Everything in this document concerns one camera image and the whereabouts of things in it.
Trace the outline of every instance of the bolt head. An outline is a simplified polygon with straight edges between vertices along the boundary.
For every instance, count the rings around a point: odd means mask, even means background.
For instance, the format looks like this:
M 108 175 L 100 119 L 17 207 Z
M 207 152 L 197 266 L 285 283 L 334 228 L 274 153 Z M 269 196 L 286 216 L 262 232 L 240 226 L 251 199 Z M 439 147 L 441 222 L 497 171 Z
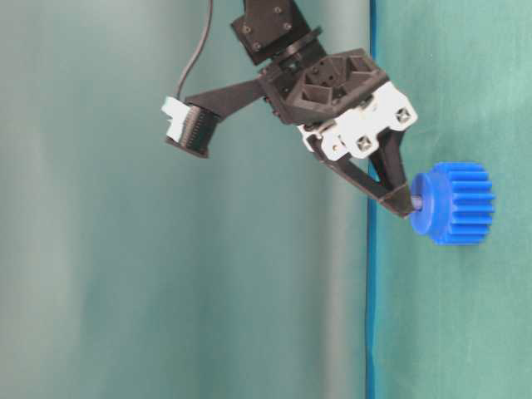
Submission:
M 407 108 L 401 108 L 397 113 L 396 113 L 396 118 L 397 120 L 400 122 L 400 123 L 407 123 L 410 118 L 411 118 L 411 115 L 410 115 L 410 112 L 408 112 L 408 109 Z
M 360 151 L 366 152 L 372 148 L 372 141 L 366 135 L 357 140 L 357 147 Z

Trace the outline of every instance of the blue plastic gear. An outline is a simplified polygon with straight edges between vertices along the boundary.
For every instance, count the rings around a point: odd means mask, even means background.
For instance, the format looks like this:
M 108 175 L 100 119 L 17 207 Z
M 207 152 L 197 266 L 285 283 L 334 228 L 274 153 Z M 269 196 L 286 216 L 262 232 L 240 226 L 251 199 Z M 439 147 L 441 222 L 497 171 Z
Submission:
M 411 193 L 421 208 L 411 225 L 438 245 L 475 245 L 490 232 L 495 209 L 491 181 L 482 165 L 467 162 L 436 164 L 416 176 Z

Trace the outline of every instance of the cable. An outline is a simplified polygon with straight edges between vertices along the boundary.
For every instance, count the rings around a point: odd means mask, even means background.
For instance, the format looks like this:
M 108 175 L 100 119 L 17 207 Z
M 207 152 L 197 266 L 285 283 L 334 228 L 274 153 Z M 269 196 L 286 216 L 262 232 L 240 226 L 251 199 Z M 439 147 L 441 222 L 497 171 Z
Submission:
M 181 98 L 181 91 L 183 90 L 183 85 L 185 84 L 186 78 L 194 67 L 195 63 L 198 61 L 198 58 L 200 58 L 201 52 L 203 51 L 205 43 L 207 42 L 207 38 L 209 37 L 210 26 L 213 20 L 213 8 L 213 0 L 209 0 L 209 11 L 207 12 L 207 19 L 205 21 L 205 26 L 203 28 L 203 32 L 201 34 L 198 46 L 196 47 L 194 54 L 192 54 L 189 63 L 186 64 L 185 69 L 181 73 L 180 80 L 177 84 L 177 92 L 175 94 L 175 98 L 177 98 L 178 100 Z

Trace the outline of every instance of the teal fabric backdrop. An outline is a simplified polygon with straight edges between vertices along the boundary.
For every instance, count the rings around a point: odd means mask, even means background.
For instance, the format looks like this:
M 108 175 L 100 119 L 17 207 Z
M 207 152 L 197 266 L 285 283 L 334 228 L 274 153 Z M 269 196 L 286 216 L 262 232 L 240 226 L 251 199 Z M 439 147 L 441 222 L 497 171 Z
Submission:
M 367 2 L 300 3 L 367 46 Z M 0 397 L 363 397 L 365 197 L 261 101 L 163 142 L 206 2 L 0 4 Z M 215 6 L 185 94 L 256 74 Z
M 532 397 L 532 3 L 376 3 L 377 60 L 420 118 L 409 177 L 481 162 L 497 195 L 473 248 L 436 247 L 379 210 L 376 398 Z

